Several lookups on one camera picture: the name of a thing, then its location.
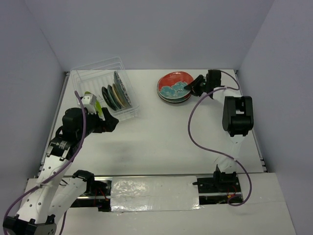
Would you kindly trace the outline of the lime green plate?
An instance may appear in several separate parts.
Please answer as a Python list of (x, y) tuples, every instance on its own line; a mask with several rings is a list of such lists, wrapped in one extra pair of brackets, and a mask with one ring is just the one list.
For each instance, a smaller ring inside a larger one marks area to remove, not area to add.
[(96, 111), (97, 111), (97, 114), (99, 115), (99, 117), (100, 118), (102, 118), (102, 111), (101, 111), (101, 105), (100, 105), (100, 103), (98, 102), (98, 100), (96, 99), (96, 105), (95, 105), (95, 107), (96, 107)]

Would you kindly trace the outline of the blue blossom plate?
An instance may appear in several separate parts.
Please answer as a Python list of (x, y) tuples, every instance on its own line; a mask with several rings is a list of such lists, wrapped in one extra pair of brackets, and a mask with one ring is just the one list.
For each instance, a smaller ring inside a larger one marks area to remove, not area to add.
[(179, 104), (179, 103), (183, 103), (183, 102), (186, 102), (190, 97), (191, 95), (188, 95), (186, 97), (182, 97), (182, 98), (178, 98), (178, 99), (172, 99), (172, 98), (165, 98), (163, 96), (159, 96), (162, 100), (168, 102), (168, 103), (171, 103), (171, 104)]

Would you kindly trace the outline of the white pink plate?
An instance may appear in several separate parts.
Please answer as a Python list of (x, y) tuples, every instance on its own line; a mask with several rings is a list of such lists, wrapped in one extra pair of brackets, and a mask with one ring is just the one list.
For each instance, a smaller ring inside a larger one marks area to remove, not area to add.
[(190, 94), (184, 87), (194, 78), (187, 72), (175, 71), (164, 75), (157, 83), (157, 91), (166, 98), (182, 98)]

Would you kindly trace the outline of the red floral plate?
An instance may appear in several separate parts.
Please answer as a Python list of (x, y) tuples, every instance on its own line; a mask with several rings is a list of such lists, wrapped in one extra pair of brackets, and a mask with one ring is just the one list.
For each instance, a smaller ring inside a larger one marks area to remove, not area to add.
[(187, 101), (190, 97), (191, 94), (187, 94), (186, 96), (182, 97), (182, 98), (166, 98), (164, 96), (162, 96), (159, 91), (157, 91), (158, 96), (163, 99), (164, 101), (167, 101), (169, 103), (182, 103)]

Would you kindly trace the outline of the dark patterned plate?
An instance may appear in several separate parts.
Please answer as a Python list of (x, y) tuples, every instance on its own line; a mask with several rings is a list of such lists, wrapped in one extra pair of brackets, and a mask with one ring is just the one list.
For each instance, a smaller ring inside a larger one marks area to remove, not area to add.
[(117, 71), (114, 72), (114, 83), (117, 86), (118, 91), (122, 94), (124, 100), (127, 102), (128, 107), (132, 107), (130, 97)]

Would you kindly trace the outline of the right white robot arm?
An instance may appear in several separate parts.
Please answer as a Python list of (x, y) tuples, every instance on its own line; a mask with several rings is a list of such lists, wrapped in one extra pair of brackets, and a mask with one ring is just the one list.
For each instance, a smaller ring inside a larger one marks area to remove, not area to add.
[[(217, 191), (224, 191), (229, 187), (230, 181), (226, 175), (235, 175), (239, 166), (246, 169), (238, 161), (243, 140), (254, 126), (253, 102), (250, 96), (240, 96), (240, 85), (236, 78), (222, 70), (208, 70), (206, 76), (199, 75), (194, 81), (184, 87), (191, 95), (201, 97), (193, 108), (188, 119), (188, 135), (194, 145), (200, 149), (218, 154), (213, 187)], [(191, 120), (196, 108), (209, 97), (223, 105), (222, 128), (229, 140), (225, 150), (209, 149), (198, 144), (191, 134)]]

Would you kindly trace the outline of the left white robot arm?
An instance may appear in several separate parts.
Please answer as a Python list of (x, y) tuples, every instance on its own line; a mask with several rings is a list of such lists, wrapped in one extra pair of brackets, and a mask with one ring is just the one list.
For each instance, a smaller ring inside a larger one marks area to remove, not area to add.
[(15, 200), (18, 203), (26, 198), (14, 216), (9, 216), (8, 213), (4, 216), (4, 234), (53, 235), (57, 223), (66, 215), (77, 197), (94, 193), (94, 174), (84, 170), (76, 171), (63, 189), (58, 190), (58, 187), (81, 150), (85, 137), (91, 133), (115, 130), (119, 120), (107, 108), (102, 108), (102, 112), (103, 118), (88, 108), (70, 108), (65, 111), (62, 126), (49, 143), (36, 185)]

